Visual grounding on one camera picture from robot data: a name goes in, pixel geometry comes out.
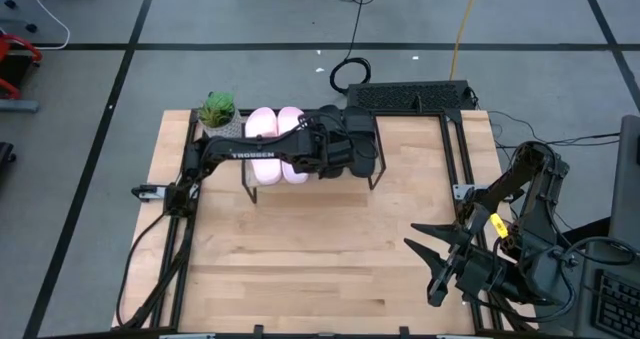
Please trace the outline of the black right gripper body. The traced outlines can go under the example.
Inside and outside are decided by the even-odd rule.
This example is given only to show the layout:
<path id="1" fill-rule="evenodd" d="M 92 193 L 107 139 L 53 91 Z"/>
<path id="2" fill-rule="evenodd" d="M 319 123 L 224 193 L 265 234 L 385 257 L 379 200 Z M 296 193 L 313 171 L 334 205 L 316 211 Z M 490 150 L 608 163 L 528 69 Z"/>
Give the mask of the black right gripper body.
<path id="1" fill-rule="evenodd" d="M 483 205 L 472 204 L 472 211 L 465 224 L 457 224 L 465 228 L 472 235 L 483 232 L 492 214 Z M 451 267 L 451 277 L 456 279 L 456 287 L 467 296 L 476 296 L 481 290 L 489 289 L 497 269 L 493 268 L 494 255 L 487 249 L 482 249 L 472 243 L 466 246 L 450 245 L 448 257 L 443 259 Z M 427 286 L 427 302 L 440 307 L 448 294 L 449 280 L 431 280 Z"/>

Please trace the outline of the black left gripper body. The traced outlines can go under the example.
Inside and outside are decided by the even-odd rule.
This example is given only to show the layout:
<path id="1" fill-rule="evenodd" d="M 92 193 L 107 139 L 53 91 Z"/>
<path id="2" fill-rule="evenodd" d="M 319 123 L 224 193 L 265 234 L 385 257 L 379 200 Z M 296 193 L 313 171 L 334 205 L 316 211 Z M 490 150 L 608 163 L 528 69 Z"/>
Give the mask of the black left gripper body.
<path id="1" fill-rule="evenodd" d="M 306 122 L 303 128 L 303 172 L 341 175 L 353 161 L 353 148 L 337 122 Z"/>

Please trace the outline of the black rubber slide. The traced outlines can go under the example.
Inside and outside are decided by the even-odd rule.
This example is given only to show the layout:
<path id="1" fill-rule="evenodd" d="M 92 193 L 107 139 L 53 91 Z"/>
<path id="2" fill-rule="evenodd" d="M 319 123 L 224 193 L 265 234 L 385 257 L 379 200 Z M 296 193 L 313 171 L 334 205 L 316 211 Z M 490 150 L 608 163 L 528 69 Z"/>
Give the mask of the black rubber slide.
<path id="1" fill-rule="evenodd" d="M 365 108 L 348 106 L 343 111 L 343 121 L 353 146 L 351 174 L 367 178 L 374 173 L 378 156 L 374 118 Z"/>
<path id="2" fill-rule="evenodd" d="M 327 167 L 322 172 L 325 179 L 336 179 L 343 174 L 343 163 L 348 158 L 348 142 L 342 133 L 341 112 L 335 105 L 325 105 L 318 109 L 319 121 L 327 132 Z"/>

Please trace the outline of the pink rubber slide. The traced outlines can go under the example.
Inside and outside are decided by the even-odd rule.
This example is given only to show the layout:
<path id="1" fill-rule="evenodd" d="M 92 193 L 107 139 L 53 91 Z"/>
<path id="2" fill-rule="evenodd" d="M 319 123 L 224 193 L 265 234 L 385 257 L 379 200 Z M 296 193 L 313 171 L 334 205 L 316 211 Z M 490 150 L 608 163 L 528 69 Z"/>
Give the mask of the pink rubber slide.
<path id="1" fill-rule="evenodd" d="M 303 111 L 297 107 L 282 108 L 277 115 L 278 134 L 283 135 L 298 125 L 298 118 L 302 114 Z M 286 162 L 281 163 L 281 170 L 283 178 L 290 184 L 302 184 L 309 178 L 308 173 L 296 173 L 293 166 Z"/>
<path id="2" fill-rule="evenodd" d="M 246 137 L 277 137 L 278 123 L 275 112 L 269 107 L 254 110 L 245 122 Z M 279 159 L 251 160 L 251 167 L 260 185 L 276 184 L 282 176 Z"/>

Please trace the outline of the black perforated metal box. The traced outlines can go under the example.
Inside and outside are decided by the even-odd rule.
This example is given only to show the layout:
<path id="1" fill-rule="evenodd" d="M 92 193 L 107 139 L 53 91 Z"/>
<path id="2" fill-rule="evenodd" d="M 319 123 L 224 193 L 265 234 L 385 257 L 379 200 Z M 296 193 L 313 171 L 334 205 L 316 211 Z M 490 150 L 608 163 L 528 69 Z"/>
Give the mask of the black perforated metal box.
<path id="1" fill-rule="evenodd" d="M 352 84 L 347 105 L 381 111 L 473 110 L 477 97 L 466 80 Z"/>

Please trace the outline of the grey side desk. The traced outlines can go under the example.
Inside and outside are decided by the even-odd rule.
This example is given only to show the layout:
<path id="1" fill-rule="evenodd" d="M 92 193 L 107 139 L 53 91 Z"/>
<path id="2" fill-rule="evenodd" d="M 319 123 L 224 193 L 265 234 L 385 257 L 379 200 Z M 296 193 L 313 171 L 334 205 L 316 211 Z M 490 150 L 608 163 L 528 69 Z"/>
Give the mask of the grey side desk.
<path id="1" fill-rule="evenodd" d="M 605 236 L 613 241 L 612 243 L 590 242 L 585 247 L 585 253 L 589 257 L 583 261 L 579 282 L 579 299 L 574 307 L 572 319 L 573 333 L 576 337 L 617 339 L 591 324 L 594 302 L 593 288 L 597 270 L 613 273 L 640 285 L 640 249 L 611 237 L 609 235 L 610 223 L 611 219 L 605 218 L 570 232 L 572 239 Z"/>

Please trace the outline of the green plant in patterned pot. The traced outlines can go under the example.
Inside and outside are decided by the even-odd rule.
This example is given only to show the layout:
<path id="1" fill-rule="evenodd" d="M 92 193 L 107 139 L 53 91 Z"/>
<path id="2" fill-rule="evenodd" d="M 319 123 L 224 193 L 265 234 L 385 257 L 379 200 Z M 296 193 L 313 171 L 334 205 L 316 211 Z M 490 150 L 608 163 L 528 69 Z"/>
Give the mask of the green plant in patterned pot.
<path id="1" fill-rule="evenodd" d="M 242 120 L 234 95 L 211 91 L 197 109 L 197 116 L 208 137 L 237 138 L 242 135 Z"/>

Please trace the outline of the black computer keyboard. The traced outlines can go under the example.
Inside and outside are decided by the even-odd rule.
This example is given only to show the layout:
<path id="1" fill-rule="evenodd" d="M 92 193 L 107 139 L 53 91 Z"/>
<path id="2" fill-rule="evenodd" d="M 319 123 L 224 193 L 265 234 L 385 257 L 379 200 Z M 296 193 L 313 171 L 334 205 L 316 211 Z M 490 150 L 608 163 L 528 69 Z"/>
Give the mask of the black computer keyboard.
<path id="1" fill-rule="evenodd" d="M 640 339 L 640 285 L 597 270 L 591 324 L 617 339 Z"/>

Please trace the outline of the grey computer tower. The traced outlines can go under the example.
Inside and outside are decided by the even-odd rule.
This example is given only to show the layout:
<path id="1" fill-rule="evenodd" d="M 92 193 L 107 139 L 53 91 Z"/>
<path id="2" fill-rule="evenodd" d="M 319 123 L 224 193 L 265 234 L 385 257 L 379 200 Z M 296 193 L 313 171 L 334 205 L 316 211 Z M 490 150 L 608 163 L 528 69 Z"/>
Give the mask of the grey computer tower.
<path id="1" fill-rule="evenodd" d="M 609 235 L 640 249 L 640 117 L 622 118 Z"/>

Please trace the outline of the red metal cart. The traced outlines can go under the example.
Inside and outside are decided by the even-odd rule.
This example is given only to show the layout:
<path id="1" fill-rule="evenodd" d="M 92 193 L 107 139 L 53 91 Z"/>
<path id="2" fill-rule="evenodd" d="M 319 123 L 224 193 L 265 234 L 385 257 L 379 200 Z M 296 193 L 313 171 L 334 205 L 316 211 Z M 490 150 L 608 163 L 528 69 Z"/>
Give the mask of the red metal cart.
<path id="1" fill-rule="evenodd" d="M 31 69 L 39 67 L 43 55 L 19 36 L 0 33 L 0 99 L 21 98 L 21 85 Z"/>

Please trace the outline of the wooden shelf black metal frame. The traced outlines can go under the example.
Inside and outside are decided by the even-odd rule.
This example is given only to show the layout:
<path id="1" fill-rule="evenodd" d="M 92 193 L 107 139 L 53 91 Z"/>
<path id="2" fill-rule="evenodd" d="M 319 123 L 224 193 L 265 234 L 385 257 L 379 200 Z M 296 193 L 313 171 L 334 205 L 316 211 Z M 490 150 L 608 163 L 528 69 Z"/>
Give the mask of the wooden shelf black metal frame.
<path id="1" fill-rule="evenodd" d="M 373 133 L 360 131 L 353 135 L 359 145 L 355 164 L 344 167 L 341 172 L 333 170 L 329 176 L 323 177 L 318 173 L 296 174 L 285 168 L 281 169 L 278 182 L 266 185 L 258 180 L 264 172 L 263 167 L 259 166 L 256 171 L 254 165 L 245 160 L 241 165 L 241 181 L 252 202 L 258 201 L 259 194 L 267 193 L 352 193 L 365 191 L 366 188 L 373 191 L 387 168 L 377 118 L 370 110 L 355 106 L 351 114 L 356 114 L 357 118 L 366 114 L 373 130 Z"/>

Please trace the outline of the silver metal bracket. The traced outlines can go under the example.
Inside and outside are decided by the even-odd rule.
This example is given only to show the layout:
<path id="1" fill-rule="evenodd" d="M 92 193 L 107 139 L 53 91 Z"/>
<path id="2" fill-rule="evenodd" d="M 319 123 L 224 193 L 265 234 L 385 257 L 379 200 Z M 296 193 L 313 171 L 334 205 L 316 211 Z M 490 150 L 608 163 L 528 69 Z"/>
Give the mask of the silver metal bracket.
<path id="1" fill-rule="evenodd" d="M 163 200 L 165 197 L 166 185 L 141 184 L 131 189 L 131 193 L 141 202 L 151 200 Z"/>
<path id="2" fill-rule="evenodd" d="M 487 188 L 487 185 L 455 184 L 452 186 L 453 197 L 455 200 L 463 200 L 469 193 L 477 190 L 485 190 Z"/>

